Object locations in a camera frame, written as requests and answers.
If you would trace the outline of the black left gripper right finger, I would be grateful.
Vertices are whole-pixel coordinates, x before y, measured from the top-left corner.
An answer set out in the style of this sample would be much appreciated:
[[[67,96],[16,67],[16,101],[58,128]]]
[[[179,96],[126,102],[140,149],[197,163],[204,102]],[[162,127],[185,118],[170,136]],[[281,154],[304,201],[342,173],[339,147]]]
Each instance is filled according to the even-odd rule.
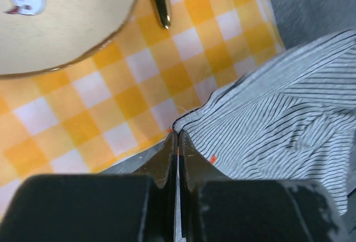
[[[179,133],[181,231],[187,241],[349,241],[313,180],[233,180]]]

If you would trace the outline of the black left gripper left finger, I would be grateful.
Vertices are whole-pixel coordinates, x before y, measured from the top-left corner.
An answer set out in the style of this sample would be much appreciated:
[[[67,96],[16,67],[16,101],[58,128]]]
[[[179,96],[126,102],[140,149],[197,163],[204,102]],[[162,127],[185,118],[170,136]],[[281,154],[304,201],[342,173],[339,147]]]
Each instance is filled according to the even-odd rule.
[[[2,241],[174,241],[177,133],[130,174],[44,174],[17,189]]]

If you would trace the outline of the grey striped underwear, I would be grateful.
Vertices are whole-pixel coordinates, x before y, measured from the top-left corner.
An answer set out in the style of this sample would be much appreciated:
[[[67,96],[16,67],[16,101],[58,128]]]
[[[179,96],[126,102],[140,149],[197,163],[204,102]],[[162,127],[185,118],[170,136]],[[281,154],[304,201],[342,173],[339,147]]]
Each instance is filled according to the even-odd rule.
[[[179,117],[195,148],[237,180],[315,180],[347,211],[355,145],[355,30],[293,47]]]

